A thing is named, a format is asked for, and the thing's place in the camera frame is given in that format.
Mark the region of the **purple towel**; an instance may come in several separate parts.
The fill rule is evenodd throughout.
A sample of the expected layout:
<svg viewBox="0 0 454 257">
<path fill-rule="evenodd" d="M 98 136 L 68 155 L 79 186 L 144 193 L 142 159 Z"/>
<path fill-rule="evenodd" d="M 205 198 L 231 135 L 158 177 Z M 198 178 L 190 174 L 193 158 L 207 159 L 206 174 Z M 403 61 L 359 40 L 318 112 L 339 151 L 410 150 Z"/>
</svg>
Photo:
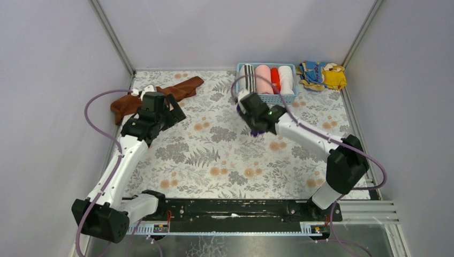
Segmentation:
<svg viewBox="0 0 454 257">
<path fill-rule="evenodd" d="M 242 111 L 241 111 L 240 105 L 237 105 L 236 110 L 237 110 L 238 115 L 241 116 Z M 250 136 L 257 138 L 259 135 L 262 135 L 264 133 L 265 133 L 265 131 L 253 131 L 253 130 L 251 130 L 249 134 L 250 134 Z"/>
</svg>

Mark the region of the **brown towel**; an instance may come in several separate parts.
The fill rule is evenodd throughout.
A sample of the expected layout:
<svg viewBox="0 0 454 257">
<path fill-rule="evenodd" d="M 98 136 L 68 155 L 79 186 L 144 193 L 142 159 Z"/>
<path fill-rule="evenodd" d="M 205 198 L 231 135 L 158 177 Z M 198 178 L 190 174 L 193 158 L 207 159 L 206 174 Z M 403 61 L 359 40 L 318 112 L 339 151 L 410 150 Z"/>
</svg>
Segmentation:
<svg viewBox="0 0 454 257">
<path fill-rule="evenodd" d="M 156 90 L 165 95 L 172 94 L 176 101 L 179 102 L 185 98 L 196 95 L 196 89 L 204 83 L 204 80 L 198 76 L 192 77 L 179 84 L 171 87 L 156 87 Z M 115 124 L 120 125 L 123 118 L 127 115 L 134 114 L 141 107 L 142 100 L 139 96 L 128 93 L 120 97 L 110 105 L 110 110 L 115 114 Z"/>
</svg>

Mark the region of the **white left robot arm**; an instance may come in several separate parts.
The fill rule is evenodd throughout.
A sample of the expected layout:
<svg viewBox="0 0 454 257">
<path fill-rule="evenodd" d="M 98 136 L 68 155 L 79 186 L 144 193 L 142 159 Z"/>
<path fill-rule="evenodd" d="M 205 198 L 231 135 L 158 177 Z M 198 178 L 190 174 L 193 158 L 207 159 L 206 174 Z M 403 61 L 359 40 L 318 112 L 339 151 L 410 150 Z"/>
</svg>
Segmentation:
<svg viewBox="0 0 454 257">
<path fill-rule="evenodd" d="M 123 202 L 123 193 L 138 161 L 157 136 L 186 118 L 172 94 L 146 92 L 141 106 L 122 126 L 116 140 L 117 157 L 86 199 L 76 199 L 72 213 L 84 235 L 119 243 L 130 226 L 145 216 L 166 214 L 165 195 L 144 190 Z"/>
</svg>

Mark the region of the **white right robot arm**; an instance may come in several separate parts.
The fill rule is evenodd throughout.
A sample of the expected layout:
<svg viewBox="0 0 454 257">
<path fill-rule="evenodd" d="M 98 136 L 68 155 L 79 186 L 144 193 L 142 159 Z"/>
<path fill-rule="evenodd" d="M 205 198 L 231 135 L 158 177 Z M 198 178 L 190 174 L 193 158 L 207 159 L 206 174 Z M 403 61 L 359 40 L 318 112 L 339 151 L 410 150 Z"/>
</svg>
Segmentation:
<svg viewBox="0 0 454 257">
<path fill-rule="evenodd" d="M 237 111 L 253 133 L 272 133 L 285 137 L 311 151 L 326 163 L 324 183 L 310 197 L 318 208 L 328 209 L 342 195 L 349 194 L 369 170 L 359 139 L 323 132 L 299 121 L 283 106 L 268 105 L 256 93 L 242 90 Z"/>
</svg>

